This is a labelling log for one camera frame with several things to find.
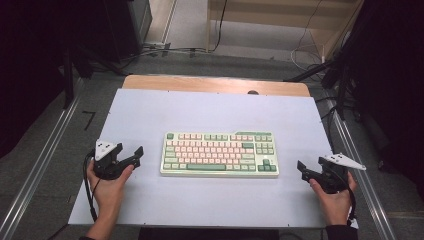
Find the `black tripod stand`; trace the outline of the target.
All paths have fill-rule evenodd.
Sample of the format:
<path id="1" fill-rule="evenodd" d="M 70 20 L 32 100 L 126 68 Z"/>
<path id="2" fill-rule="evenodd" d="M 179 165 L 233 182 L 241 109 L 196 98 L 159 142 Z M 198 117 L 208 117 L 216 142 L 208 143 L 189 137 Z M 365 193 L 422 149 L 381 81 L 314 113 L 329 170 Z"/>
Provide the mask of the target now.
<path id="1" fill-rule="evenodd" d="M 344 104 L 348 82 L 350 80 L 349 67 L 343 60 L 328 60 L 324 63 L 318 64 L 317 66 L 306 70 L 304 73 L 299 74 L 293 78 L 288 79 L 288 82 L 301 82 L 306 78 L 311 77 L 319 72 L 326 70 L 326 73 L 321 81 L 321 85 L 324 89 L 330 89 L 335 84 L 338 84 L 338 92 L 336 96 L 335 110 L 338 113 L 342 121 L 345 120 L 344 110 L 346 106 Z"/>

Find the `person's right hand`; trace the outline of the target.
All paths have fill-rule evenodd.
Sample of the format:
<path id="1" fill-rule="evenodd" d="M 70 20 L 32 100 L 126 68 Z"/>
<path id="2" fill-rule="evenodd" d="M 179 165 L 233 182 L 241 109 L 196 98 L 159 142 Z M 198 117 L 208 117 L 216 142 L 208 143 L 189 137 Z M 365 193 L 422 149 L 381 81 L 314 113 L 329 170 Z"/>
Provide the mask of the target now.
<path id="1" fill-rule="evenodd" d="M 352 201 L 348 190 L 327 194 L 315 179 L 309 180 L 310 187 L 319 199 L 327 225 L 346 225 Z"/>

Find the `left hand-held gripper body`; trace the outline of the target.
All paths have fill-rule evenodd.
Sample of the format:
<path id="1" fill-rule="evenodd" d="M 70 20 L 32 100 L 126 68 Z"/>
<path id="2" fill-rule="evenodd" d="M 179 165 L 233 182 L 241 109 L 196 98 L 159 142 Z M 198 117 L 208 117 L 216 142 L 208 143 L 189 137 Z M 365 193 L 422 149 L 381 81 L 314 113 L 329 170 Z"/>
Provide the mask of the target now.
<path id="1" fill-rule="evenodd" d="M 117 144 L 97 140 L 94 154 L 95 175 L 103 180 L 114 180 L 121 176 L 123 170 L 118 165 L 120 161 L 112 160 L 112 150 Z"/>

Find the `black curtain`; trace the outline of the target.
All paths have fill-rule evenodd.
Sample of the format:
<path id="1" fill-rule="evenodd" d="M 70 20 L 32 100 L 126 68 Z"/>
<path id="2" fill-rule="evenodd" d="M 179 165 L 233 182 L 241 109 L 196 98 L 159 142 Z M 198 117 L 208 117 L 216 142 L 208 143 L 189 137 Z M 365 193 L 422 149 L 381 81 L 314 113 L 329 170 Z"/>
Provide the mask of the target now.
<path id="1" fill-rule="evenodd" d="M 52 0 L 0 0 L 0 158 L 64 88 Z"/>
<path id="2" fill-rule="evenodd" d="M 424 195 L 424 0 L 364 0 L 350 68 L 381 160 Z"/>

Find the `green and pink keyboard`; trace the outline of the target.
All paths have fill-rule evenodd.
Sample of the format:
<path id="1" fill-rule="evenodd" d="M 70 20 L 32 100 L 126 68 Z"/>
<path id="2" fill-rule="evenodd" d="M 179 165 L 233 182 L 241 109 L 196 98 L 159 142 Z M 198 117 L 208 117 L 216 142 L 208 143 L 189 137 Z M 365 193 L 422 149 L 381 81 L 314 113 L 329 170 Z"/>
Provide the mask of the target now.
<path id="1" fill-rule="evenodd" d="M 169 132 L 161 167 L 167 176 L 277 177 L 274 136 L 270 132 Z"/>

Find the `white board sheet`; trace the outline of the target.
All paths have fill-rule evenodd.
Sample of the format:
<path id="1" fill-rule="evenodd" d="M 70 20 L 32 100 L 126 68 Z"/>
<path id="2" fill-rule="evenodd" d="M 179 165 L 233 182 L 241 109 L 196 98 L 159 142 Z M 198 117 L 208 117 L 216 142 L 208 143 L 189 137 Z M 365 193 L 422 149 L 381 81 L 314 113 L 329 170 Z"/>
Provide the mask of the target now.
<path id="1" fill-rule="evenodd" d="M 169 177 L 160 172 L 169 131 L 269 131 L 280 173 L 276 178 Z M 145 226 L 321 228 L 319 202 L 297 164 L 318 170 L 330 154 L 311 97 L 120 89 L 100 135 L 128 157 L 144 149 L 125 185 L 119 223 Z"/>

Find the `power strip with plugs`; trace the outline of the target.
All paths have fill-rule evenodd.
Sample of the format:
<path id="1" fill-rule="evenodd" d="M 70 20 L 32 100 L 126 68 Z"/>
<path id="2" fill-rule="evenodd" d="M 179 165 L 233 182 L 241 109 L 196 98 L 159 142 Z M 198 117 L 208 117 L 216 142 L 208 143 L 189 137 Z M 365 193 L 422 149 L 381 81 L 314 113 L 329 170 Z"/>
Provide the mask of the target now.
<path id="1" fill-rule="evenodd" d="M 169 48 L 170 48 L 170 43 L 162 43 L 162 42 L 146 42 L 142 46 L 143 51 L 168 50 Z"/>

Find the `black metal stand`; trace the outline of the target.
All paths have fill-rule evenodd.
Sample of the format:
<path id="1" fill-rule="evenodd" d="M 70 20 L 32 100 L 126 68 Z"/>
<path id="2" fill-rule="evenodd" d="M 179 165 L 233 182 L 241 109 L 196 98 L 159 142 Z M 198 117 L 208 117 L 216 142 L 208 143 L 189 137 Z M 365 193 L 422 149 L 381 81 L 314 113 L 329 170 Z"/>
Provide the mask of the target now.
<path id="1" fill-rule="evenodd" d="M 68 47 L 63 49 L 63 74 L 64 74 L 64 108 L 68 109 L 74 99 L 74 83 L 71 53 Z"/>

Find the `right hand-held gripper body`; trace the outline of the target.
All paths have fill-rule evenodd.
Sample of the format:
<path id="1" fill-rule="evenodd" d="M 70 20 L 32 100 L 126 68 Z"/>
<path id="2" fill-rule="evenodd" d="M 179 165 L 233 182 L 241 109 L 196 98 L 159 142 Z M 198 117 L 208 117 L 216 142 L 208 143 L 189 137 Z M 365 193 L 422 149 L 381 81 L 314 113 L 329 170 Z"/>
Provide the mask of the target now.
<path id="1" fill-rule="evenodd" d="M 334 154 L 324 156 L 329 161 L 327 166 L 322 166 L 321 179 L 318 183 L 325 193 L 334 194 L 348 188 L 348 169 L 366 170 L 366 166 L 343 155 Z"/>

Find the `black cabinet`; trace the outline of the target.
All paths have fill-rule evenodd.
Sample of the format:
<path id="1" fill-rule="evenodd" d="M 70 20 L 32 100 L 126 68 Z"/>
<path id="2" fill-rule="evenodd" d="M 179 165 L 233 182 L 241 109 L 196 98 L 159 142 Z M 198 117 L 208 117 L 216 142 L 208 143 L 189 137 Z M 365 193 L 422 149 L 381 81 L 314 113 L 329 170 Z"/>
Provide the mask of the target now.
<path id="1" fill-rule="evenodd" d="M 141 53 L 152 23 L 149 0 L 104 0 L 111 33 L 111 59 L 123 59 Z"/>

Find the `person's left hand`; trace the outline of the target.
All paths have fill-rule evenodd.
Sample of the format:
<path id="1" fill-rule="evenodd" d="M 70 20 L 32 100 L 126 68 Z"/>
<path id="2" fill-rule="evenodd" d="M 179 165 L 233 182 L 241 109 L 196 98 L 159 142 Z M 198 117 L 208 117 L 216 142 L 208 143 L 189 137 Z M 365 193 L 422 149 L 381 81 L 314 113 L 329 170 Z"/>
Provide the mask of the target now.
<path id="1" fill-rule="evenodd" d="M 94 173 L 94 161 L 88 165 L 87 177 L 90 190 L 98 205 L 98 217 L 118 215 L 124 198 L 124 188 L 134 167 L 126 167 L 115 180 L 102 180 Z"/>

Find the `wooden table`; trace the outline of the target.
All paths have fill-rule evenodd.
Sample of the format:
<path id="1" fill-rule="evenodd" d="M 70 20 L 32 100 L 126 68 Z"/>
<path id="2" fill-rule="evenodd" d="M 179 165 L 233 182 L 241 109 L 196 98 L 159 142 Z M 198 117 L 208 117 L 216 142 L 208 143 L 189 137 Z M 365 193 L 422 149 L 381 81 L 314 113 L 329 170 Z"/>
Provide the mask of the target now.
<path id="1" fill-rule="evenodd" d="M 257 92 L 259 95 L 310 96 L 308 87 L 303 83 L 259 81 L 227 77 L 129 75 L 125 78 L 122 88 L 231 94 Z"/>

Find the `light wooden shelf frame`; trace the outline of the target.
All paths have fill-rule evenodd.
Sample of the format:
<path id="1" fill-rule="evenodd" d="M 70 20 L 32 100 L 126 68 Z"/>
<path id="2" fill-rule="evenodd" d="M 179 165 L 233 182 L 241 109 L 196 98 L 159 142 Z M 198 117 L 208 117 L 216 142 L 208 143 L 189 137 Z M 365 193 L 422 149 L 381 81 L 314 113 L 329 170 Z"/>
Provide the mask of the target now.
<path id="1" fill-rule="evenodd" d="M 353 28 L 365 0 L 207 0 L 205 47 L 211 21 L 223 19 L 310 31 L 322 59 L 332 58 L 343 35 Z"/>

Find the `metal floor rail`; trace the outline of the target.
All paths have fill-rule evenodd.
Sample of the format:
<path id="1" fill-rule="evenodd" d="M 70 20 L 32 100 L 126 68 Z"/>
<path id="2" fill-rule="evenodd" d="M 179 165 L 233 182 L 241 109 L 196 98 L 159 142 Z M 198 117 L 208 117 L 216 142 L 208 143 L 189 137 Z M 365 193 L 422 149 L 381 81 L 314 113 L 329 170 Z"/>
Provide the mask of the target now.
<path id="1" fill-rule="evenodd" d="M 334 120 L 337 133 L 343 143 L 346 154 L 352 157 L 358 163 L 362 164 L 363 160 L 353 141 L 348 125 L 341 119 L 338 113 L 332 117 Z M 359 186 L 362 190 L 370 215 L 374 221 L 376 230 L 380 236 L 380 240 L 397 240 L 394 230 L 389 222 L 386 211 L 380 202 L 377 191 L 366 171 L 355 170 Z"/>
<path id="2" fill-rule="evenodd" d="M 38 158 L 35 161 L 34 166 L 27 175 L 27 178 L 25 179 L 25 182 L 18 194 L 12 201 L 5 218 L 2 220 L 2 224 L 0 225 L 0 240 L 12 239 L 12 236 L 14 235 L 19 222 L 44 175 L 44 172 L 50 163 L 52 156 L 67 126 L 69 125 L 70 120 L 72 119 L 81 98 L 81 91 L 84 87 L 85 80 L 83 78 L 79 78 L 73 87 L 74 99 L 70 102 L 66 109 L 61 110 L 60 116 L 41 152 L 38 154 Z"/>

